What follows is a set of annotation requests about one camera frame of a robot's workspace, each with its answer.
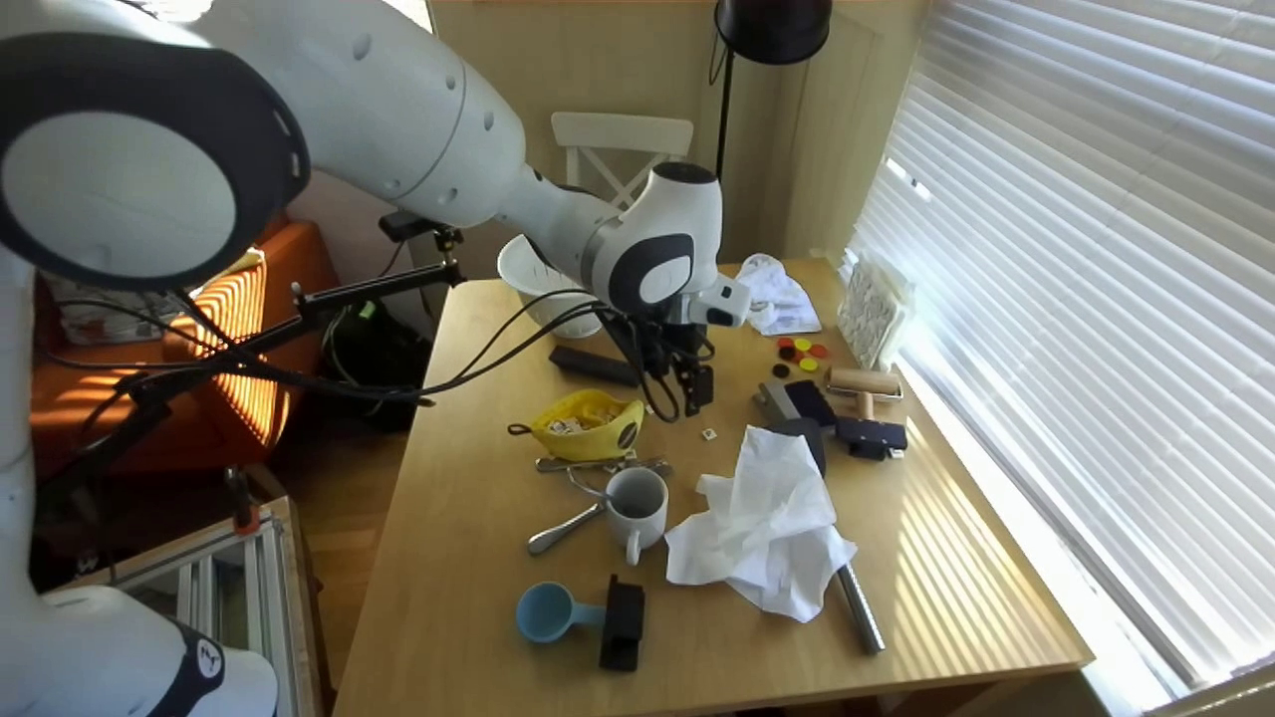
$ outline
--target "window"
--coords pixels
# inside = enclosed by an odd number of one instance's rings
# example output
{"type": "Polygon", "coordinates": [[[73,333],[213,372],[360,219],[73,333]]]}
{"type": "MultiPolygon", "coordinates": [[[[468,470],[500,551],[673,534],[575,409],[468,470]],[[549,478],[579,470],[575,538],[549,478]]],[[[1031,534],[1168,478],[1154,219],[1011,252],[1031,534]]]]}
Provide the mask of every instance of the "window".
{"type": "Polygon", "coordinates": [[[854,252],[1187,688],[1272,663],[1272,0],[938,0],[854,252]]]}

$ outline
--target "white napkin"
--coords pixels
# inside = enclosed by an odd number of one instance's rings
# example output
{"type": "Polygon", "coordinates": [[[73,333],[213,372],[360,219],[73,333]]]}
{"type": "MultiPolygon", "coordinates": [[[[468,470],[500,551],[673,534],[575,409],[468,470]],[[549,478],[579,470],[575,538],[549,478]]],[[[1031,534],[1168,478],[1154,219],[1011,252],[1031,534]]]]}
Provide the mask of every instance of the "white napkin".
{"type": "Polygon", "coordinates": [[[785,262],[774,256],[749,256],[737,283],[749,288],[749,324],[761,333],[804,333],[820,331],[804,288],[790,280],[785,262]]]}
{"type": "Polygon", "coordinates": [[[764,612],[809,621],[854,542],[802,433],[744,429],[732,478],[707,473],[707,514],[664,534],[673,587],[729,582],[764,612]]]}

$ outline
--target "pen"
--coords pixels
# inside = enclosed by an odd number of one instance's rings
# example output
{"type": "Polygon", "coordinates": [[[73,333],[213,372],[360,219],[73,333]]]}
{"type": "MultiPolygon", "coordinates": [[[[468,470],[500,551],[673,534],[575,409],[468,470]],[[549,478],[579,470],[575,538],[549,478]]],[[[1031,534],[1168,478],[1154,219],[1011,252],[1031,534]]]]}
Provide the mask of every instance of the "pen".
{"type": "Polygon", "coordinates": [[[866,648],[870,659],[882,653],[882,648],[886,648],[886,636],[882,636],[882,628],[875,628],[875,617],[873,617],[873,607],[870,607],[870,596],[866,596],[862,578],[857,578],[850,566],[842,566],[842,570],[837,570],[837,587],[842,587],[842,595],[846,595],[846,607],[850,607],[850,617],[854,617],[854,628],[857,628],[862,648],[866,648]]]}

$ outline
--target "wooden table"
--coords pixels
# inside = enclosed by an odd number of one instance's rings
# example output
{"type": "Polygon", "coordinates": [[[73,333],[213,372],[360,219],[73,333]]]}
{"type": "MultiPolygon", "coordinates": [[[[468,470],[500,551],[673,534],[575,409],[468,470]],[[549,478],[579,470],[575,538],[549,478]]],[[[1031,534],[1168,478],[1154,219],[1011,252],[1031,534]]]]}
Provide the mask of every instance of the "wooden table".
{"type": "MultiPolygon", "coordinates": [[[[790,267],[834,324],[834,272],[790,267]]],[[[461,283],[446,300],[425,381],[449,378],[519,305],[502,283],[461,283]]],[[[519,324],[500,349],[525,337],[519,324]]],[[[715,331],[716,401],[683,424],[647,424],[640,457],[673,465],[670,527],[707,509],[700,473],[732,473],[756,381],[777,362],[774,337],[749,327],[715,331]]],[[[921,694],[963,684],[1019,684],[1088,663],[1039,578],[1011,551],[983,502],[947,470],[939,450],[910,424],[911,450],[862,462],[829,450],[829,494],[842,534],[862,546],[857,578],[875,611],[887,648],[862,659],[850,611],[829,588],[817,621],[796,627],[752,611],[729,587],[670,587],[664,546],[632,570],[606,522],[579,528],[546,558],[522,542],[585,505],[559,478],[533,473],[533,437],[510,437],[583,378],[559,376],[533,343],[494,376],[438,394],[418,409],[409,446],[379,538],[340,714],[729,714],[752,705],[814,705],[870,694],[921,694]],[[515,601],[533,582],[565,582],[600,601],[606,582],[647,587],[647,636],[639,673],[596,669],[596,632],[575,628],[559,647],[515,632],[515,601]]]]}

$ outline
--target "crumpled paper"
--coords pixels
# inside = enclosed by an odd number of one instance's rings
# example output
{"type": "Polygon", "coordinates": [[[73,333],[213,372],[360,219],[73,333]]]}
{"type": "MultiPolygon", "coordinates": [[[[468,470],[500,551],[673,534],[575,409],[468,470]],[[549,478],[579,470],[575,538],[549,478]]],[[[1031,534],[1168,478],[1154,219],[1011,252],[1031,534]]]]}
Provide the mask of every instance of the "crumpled paper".
{"type": "Polygon", "coordinates": [[[826,478],[796,433],[744,429],[732,478],[707,473],[707,514],[664,534],[673,587],[729,582],[764,612],[814,621],[829,578],[850,566],[826,478]]]}
{"type": "Polygon", "coordinates": [[[774,256],[749,256],[737,283],[749,288],[749,327],[756,333],[804,333],[820,331],[804,288],[790,280],[785,262],[774,256]]]}

